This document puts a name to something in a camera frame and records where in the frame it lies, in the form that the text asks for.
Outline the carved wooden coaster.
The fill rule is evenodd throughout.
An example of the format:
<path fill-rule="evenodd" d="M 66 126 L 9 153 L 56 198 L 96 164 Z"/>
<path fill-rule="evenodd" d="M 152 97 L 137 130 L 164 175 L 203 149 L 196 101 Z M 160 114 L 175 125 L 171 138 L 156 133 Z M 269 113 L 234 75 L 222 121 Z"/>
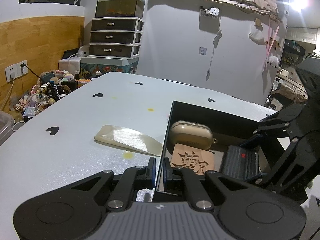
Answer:
<path fill-rule="evenodd" d="M 214 154 L 210 151 L 176 144 L 170 165 L 174 168 L 188 168 L 197 175 L 204 175 L 206 171 L 215 170 Z"/>

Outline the black ribbed case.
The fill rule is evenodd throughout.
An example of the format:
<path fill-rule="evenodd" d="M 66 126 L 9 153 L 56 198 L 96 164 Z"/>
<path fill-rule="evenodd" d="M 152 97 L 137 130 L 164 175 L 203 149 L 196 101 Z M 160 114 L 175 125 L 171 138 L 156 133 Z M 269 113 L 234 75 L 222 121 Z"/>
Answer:
<path fill-rule="evenodd" d="M 248 180 L 259 174 L 259 155 L 239 146 L 229 146 L 219 172 L 237 180 Z"/>

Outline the black box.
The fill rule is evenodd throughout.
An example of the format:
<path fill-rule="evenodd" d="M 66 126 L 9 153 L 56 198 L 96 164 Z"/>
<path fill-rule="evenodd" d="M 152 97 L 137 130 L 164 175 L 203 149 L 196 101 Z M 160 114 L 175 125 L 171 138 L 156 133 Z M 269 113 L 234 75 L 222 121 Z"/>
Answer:
<path fill-rule="evenodd" d="M 229 113 L 174 101 L 169 116 L 163 153 L 173 153 L 174 145 L 169 140 L 169 129 L 172 124 L 177 121 L 188 121 L 208 126 L 217 139 L 217 143 L 212 144 L 211 148 L 214 151 L 222 151 L 223 153 L 227 151 L 229 146 L 240 147 L 240 144 L 252 137 L 253 132 L 258 128 L 260 123 L 260 121 L 249 120 Z M 258 175 L 270 172 L 270 166 L 261 148 L 255 147 L 249 151 L 257 152 L 259 155 Z M 161 156 L 161 164 L 156 184 L 156 196 L 162 193 L 167 194 L 163 188 L 163 161 L 165 158 L 168 157 L 163 154 Z M 225 199 L 254 198 L 257 200 L 285 197 L 275 192 L 262 189 L 255 184 L 250 184 L 248 180 L 237 180 L 221 174 L 219 171 L 214 172 L 210 170 L 203 176 L 205 177 L 204 187 L 209 196 L 213 195 L 217 197 L 218 195 L 222 195 Z"/>

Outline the beige earbud case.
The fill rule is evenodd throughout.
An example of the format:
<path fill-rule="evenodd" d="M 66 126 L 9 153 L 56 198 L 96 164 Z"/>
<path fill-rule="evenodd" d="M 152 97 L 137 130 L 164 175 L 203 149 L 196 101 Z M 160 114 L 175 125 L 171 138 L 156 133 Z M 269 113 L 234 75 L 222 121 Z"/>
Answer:
<path fill-rule="evenodd" d="M 169 129 L 169 140 L 173 145 L 182 144 L 208 150 L 217 143 L 211 129 L 202 124 L 177 121 Z"/>

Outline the cream flat box lid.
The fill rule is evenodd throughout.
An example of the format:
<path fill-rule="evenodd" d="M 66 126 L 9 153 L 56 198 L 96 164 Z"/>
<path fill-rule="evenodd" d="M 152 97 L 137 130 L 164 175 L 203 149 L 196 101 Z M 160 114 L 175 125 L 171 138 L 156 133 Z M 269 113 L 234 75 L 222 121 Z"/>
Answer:
<path fill-rule="evenodd" d="M 163 146 L 152 137 L 134 129 L 105 125 L 94 136 L 96 142 L 160 157 Z"/>

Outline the painted teal cabinet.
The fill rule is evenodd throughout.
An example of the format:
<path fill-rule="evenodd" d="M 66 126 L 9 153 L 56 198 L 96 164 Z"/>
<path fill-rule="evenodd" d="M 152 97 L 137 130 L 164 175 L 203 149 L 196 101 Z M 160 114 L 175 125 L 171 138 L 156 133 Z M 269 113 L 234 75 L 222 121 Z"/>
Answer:
<path fill-rule="evenodd" d="M 109 72 L 135 74 L 138 61 L 139 57 L 83 57 L 80 61 L 80 76 L 83 79 L 91 79 L 96 77 L 96 72 L 101 72 L 101 75 Z"/>

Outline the pile of plush toys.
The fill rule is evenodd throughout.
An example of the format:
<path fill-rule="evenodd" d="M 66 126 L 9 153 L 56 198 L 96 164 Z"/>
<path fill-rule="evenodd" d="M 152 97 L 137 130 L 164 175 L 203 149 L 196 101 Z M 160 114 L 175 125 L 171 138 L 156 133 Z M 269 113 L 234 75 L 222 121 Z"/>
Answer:
<path fill-rule="evenodd" d="M 51 70 L 39 75 L 36 85 L 13 104 L 24 118 L 32 118 L 78 88 L 75 76 L 66 70 Z"/>

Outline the clear plastic storage bin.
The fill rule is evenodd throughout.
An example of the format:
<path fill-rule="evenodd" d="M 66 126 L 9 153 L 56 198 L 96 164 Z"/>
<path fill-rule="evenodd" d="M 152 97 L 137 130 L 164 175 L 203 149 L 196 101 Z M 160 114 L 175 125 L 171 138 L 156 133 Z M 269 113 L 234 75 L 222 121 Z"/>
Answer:
<path fill-rule="evenodd" d="M 0 145 L 2 145 L 13 133 L 14 118 L 3 111 L 0 111 Z"/>

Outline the white three-drawer cabinet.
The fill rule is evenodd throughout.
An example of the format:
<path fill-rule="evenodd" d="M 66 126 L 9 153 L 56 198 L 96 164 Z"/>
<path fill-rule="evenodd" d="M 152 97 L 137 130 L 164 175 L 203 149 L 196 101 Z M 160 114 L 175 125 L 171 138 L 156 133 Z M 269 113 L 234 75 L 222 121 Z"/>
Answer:
<path fill-rule="evenodd" d="M 144 21 L 137 17 L 92 19 L 89 55 L 95 57 L 139 57 Z"/>

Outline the glass fish tank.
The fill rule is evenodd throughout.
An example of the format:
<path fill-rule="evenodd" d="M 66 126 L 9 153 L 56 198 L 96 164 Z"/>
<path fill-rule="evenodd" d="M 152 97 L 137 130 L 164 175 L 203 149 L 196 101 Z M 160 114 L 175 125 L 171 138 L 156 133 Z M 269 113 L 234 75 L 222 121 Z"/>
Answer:
<path fill-rule="evenodd" d="M 143 18 L 146 0 L 97 0 L 95 18 L 137 17 Z"/>

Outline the white wall power socket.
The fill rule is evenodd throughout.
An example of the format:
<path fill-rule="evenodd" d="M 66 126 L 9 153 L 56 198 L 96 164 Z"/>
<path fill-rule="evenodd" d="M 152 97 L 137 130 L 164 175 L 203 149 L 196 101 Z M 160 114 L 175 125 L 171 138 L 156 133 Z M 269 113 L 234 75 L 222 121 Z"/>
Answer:
<path fill-rule="evenodd" d="M 24 60 L 19 63 L 12 64 L 7 68 L 5 68 L 5 77 L 6 77 L 7 83 L 15 80 L 18 77 L 22 77 L 28 74 L 27 64 L 28 64 L 27 60 Z"/>

